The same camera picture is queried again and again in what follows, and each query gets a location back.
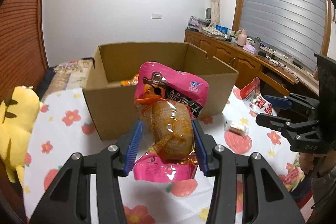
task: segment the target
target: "white tablecloth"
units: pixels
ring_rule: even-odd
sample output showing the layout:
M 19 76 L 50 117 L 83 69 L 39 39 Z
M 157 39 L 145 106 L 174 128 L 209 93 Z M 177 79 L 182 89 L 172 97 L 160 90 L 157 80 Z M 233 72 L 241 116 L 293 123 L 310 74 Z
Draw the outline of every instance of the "white tablecloth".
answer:
M 249 135 L 239 137 L 224 131 L 224 121 L 240 121 L 249 126 Z M 289 150 L 288 141 L 279 132 L 259 127 L 255 113 L 239 99 L 234 88 L 223 114 L 207 117 L 201 122 L 205 133 L 211 134 L 218 144 L 244 155 L 260 152 L 274 171 L 287 178 L 287 183 L 297 183 L 297 177 L 288 175 L 296 170 L 292 165 L 297 153 Z M 84 156 L 100 152 L 114 141 L 102 142 L 92 125 L 81 89 L 64 90 L 49 95 L 35 122 L 26 156 L 24 176 L 24 203 L 26 215 L 31 217 L 45 188 L 58 169 L 74 152 Z M 143 154 L 144 147 L 138 156 Z M 128 223 L 139 224 L 197 224 L 206 221 L 214 178 L 206 178 L 198 169 L 194 180 L 183 183 L 151 183 L 135 181 L 133 172 L 120 178 L 122 200 Z M 237 186 L 236 223 L 242 221 L 242 185 Z M 95 176 L 91 177 L 91 219 L 98 223 Z

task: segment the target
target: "yellow plush toy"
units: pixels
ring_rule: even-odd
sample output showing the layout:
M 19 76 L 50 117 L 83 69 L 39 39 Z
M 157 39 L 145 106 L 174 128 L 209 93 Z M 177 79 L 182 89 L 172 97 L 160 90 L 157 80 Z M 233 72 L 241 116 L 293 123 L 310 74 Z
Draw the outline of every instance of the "yellow plush toy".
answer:
M 38 96 L 25 86 L 15 87 L 0 105 L 0 157 L 11 182 L 16 171 L 23 185 L 25 156 L 39 109 Z

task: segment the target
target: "pirate hat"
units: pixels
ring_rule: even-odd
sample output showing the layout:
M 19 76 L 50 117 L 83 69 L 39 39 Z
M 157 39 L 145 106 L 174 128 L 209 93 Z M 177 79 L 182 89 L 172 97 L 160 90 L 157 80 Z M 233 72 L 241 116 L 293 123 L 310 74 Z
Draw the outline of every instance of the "pirate hat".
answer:
M 151 79 L 148 79 L 148 78 L 144 77 L 142 82 L 144 84 L 157 85 L 157 86 L 160 86 L 160 87 L 163 87 L 163 88 L 165 88 L 168 85 L 168 82 L 166 80 L 162 79 L 162 75 L 159 72 L 152 73 L 152 78 Z

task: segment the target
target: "blue gripper pad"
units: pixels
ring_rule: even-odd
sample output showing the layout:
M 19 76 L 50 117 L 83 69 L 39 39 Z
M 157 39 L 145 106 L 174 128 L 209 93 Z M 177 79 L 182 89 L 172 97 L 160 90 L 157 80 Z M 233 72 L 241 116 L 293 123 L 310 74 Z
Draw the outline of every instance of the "blue gripper pad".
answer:
M 133 169 L 133 165 L 135 162 L 135 158 L 137 157 L 138 154 L 141 139 L 142 139 L 141 122 L 138 122 L 132 140 L 126 151 L 125 167 L 124 167 L 124 173 L 126 176 Z
M 292 107 L 292 103 L 286 98 L 280 98 L 270 95 L 263 96 L 264 99 L 272 104 L 272 107 L 277 107 L 280 109 L 290 109 Z
M 200 170 L 206 176 L 209 172 L 207 154 L 201 138 L 198 134 L 194 121 L 192 121 L 192 126 L 194 130 L 194 141 L 195 141 L 195 152 Z

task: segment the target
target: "cabinet door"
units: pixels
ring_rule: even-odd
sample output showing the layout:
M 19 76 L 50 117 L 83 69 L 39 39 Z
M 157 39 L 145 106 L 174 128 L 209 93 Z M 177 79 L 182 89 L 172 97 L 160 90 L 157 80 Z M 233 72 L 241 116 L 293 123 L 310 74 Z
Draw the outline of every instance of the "cabinet door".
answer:
M 187 42 L 187 43 L 190 43 L 190 44 L 193 44 L 193 45 L 195 45 L 196 47 L 199 47 L 200 46 L 200 41 L 198 40 L 198 36 L 197 36 L 197 34 L 193 34 L 193 33 L 191 33 L 191 34 L 186 34 L 185 35 L 185 40 L 184 40 L 185 42 Z
M 210 50 L 211 49 L 211 41 L 210 41 L 210 39 L 205 40 L 205 39 L 201 38 L 199 40 L 199 47 L 202 50 L 205 50 L 206 52 L 211 52 L 211 50 Z
M 238 52 L 234 57 L 232 66 L 239 72 L 236 86 L 242 89 L 257 77 L 261 64 Z
M 219 60 L 222 60 L 226 64 L 231 65 L 230 62 L 236 56 L 236 51 L 218 43 L 216 45 L 214 56 L 217 57 Z

